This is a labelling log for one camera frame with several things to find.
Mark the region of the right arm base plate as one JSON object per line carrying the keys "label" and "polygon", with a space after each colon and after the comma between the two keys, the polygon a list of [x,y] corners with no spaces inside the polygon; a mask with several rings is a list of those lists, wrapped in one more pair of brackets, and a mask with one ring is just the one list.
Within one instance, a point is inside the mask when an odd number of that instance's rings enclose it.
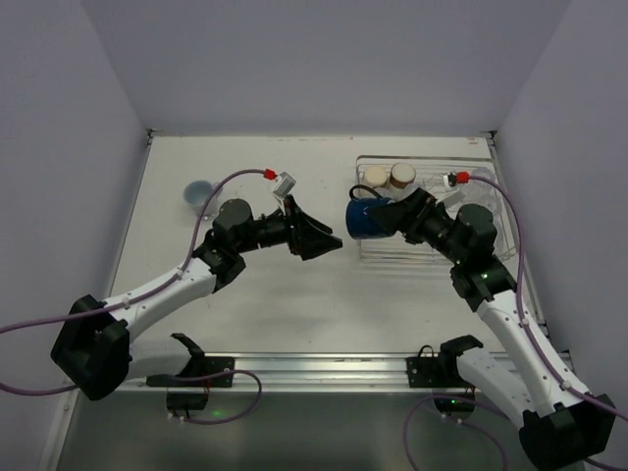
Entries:
{"label": "right arm base plate", "polygon": [[424,345],[416,355],[405,358],[408,386],[413,389],[473,389],[474,385],[459,374],[457,359],[464,349],[446,347],[435,353],[424,354]]}

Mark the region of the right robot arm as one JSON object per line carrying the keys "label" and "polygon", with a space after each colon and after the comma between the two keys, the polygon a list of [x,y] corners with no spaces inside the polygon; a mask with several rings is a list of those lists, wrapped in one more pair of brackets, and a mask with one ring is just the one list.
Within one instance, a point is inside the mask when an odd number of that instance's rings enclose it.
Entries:
{"label": "right robot arm", "polygon": [[451,262],[455,291],[497,337],[516,371],[497,364],[470,337],[442,344],[441,364],[479,388],[511,421],[533,465],[557,470],[603,452],[614,405],[577,378],[525,307],[518,282],[494,254],[492,212],[466,204],[450,217],[432,194],[418,188],[366,213],[382,236],[401,234],[408,243],[427,243]]}

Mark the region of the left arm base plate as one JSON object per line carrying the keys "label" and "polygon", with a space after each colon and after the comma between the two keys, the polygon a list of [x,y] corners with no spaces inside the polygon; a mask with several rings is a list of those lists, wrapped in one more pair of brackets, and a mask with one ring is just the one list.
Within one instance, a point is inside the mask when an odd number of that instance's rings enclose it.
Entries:
{"label": "left arm base plate", "polygon": [[193,357],[176,376],[153,375],[146,385],[153,388],[230,388],[236,360],[232,356]]}

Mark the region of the dark blue mug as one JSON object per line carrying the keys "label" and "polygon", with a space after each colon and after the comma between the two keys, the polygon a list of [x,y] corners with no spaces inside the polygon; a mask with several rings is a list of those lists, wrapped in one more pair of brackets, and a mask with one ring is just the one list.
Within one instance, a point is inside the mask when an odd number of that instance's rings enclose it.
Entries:
{"label": "dark blue mug", "polygon": [[348,196],[349,202],[345,209],[348,234],[355,240],[388,237],[389,234],[368,214],[368,211],[384,207],[393,201],[364,184],[352,186]]}

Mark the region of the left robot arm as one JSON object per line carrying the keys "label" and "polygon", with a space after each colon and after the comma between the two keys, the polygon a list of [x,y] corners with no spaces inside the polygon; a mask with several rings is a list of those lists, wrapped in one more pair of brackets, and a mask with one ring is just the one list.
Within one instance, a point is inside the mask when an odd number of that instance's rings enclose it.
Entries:
{"label": "left robot arm", "polygon": [[292,196],[259,218],[242,199],[223,203],[211,230],[180,266],[122,295],[77,300],[53,345],[53,362],[91,400],[134,378],[177,381],[200,373],[203,352],[185,335],[174,334],[163,351],[134,343],[165,317],[231,284],[246,267],[244,253],[281,244],[303,261],[342,247],[332,229],[307,215]]}

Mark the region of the cream brown ceramic cup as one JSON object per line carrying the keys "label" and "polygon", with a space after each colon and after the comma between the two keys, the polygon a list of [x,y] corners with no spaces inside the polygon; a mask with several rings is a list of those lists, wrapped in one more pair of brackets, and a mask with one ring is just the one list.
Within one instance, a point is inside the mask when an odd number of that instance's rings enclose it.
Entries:
{"label": "cream brown ceramic cup", "polygon": [[389,188],[403,190],[416,179],[416,170],[409,164],[398,162],[391,167],[389,176]]}

